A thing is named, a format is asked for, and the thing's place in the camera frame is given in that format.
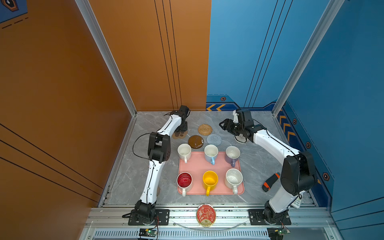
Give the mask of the paw print cork coaster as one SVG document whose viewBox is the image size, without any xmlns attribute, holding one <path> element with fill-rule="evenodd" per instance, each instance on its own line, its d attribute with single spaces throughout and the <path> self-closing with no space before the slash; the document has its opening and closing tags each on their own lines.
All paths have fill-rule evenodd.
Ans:
<svg viewBox="0 0 384 240">
<path fill-rule="evenodd" d="M 184 139 L 188 135 L 188 131 L 174 132 L 172 135 L 173 139 Z"/>
</svg>

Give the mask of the white zigzag woven coaster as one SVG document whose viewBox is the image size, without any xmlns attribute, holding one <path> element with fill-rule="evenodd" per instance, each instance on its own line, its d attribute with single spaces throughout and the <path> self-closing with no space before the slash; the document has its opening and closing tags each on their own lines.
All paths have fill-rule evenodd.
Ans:
<svg viewBox="0 0 384 240">
<path fill-rule="evenodd" d="M 236 142 L 239 143 L 239 144 L 246 144 L 247 141 L 248 141 L 248 139 L 245 138 L 245 137 L 242 136 L 242 135 L 234 136 L 234 138 L 235 138 Z"/>
</svg>

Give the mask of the glossy dark brown coaster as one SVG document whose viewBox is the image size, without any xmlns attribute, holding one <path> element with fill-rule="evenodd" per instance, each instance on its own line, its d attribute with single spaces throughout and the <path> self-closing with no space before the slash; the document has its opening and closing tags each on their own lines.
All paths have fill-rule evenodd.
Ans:
<svg viewBox="0 0 384 240">
<path fill-rule="evenodd" d="M 204 145 L 204 139 L 199 135 L 194 135 L 189 138 L 188 144 L 192 149 L 199 149 Z"/>
</svg>

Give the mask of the woven rattan coaster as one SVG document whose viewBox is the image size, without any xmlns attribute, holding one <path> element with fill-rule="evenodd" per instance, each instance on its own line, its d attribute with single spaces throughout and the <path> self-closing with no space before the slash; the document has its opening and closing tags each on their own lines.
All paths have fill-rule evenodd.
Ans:
<svg viewBox="0 0 384 240">
<path fill-rule="evenodd" d="M 200 135 L 208 136 L 213 132 L 213 128 L 208 124 L 202 124 L 198 127 L 198 132 Z"/>
</svg>

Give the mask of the blue grey woven coaster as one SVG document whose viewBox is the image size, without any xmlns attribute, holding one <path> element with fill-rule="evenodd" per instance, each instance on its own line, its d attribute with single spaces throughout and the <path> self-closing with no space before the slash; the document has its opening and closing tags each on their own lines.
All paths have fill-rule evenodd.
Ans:
<svg viewBox="0 0 384 240">
<path fill-rule="evenodd" d="M 219 146 L 222 143 L 222 138 L 217 134 L 210 134 L 207 137 L 207 143 L 209 145 Z"/>
</svg>

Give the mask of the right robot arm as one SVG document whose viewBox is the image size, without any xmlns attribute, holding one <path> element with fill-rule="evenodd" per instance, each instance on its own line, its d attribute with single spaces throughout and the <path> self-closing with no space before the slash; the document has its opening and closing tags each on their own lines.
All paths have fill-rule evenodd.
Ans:
<svg viewBox="0 0 384 240">
<path fill-rule="evenodd" d="M 264 148 L 282 165 L 281 187 L 266 202 L 262 214 L 268 225 L 281 224 L 288 215 L 289 206 L 317 183 L 314 158 L 308 151 L 301 152 L 278 140 L 264 125 L 255 124 L 250 111 L 238 109 L 233 116 L 232 120 L 225 119 L 219 126 L 234 136 L 243 135 Z"/>
</svg>

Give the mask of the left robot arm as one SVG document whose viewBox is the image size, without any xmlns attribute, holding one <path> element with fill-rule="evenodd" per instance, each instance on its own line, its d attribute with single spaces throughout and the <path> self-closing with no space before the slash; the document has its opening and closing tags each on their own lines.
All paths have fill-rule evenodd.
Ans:
<svg viewBox="0 0 384 240">
<path fill-rule="evenodd" d="M 149 225 L 155 220 L 157 191 L 161 173 L 165 162 L 171 156 L 171 136 L 174 132 L 188 129 L 186 119 L 189 114 L 190 109 L 182 105 L 178 110 L 168 113 L 169 119 L 162 128 L 149 133 L 148 157 L 146 158 L 149 160 L 149 172 L 143 193 L 131 212 L 131 218 L 134 221 Z"/>
</svg>

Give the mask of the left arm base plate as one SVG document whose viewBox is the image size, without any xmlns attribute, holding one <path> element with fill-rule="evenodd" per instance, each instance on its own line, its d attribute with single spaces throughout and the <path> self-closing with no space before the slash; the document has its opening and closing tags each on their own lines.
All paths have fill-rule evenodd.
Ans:
<svg viewBox="0 0 384 240">
<path fill-rule="evenodd" d="M 132 210 L 128 220 L 129 226 L 167 226 L 170 219 L 169 209 L 155 209 L 148 215 L 140 213 L 138 210 Z"/>
</svg>

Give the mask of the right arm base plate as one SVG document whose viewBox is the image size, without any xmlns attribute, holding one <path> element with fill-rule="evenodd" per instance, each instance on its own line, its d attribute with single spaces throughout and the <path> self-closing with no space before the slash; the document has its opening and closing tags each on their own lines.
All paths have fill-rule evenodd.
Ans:
<svg viewBox="0 0 384 240">
<path fill-rule="evenodd" d="M 285 225 L 292 224 L 289 210 L 285 210 L 282 213 L 275 213 L 270 209 L 249 209 L 249 219 L 253 226 L 267 226 L 267 225 Z"/>
</svg>

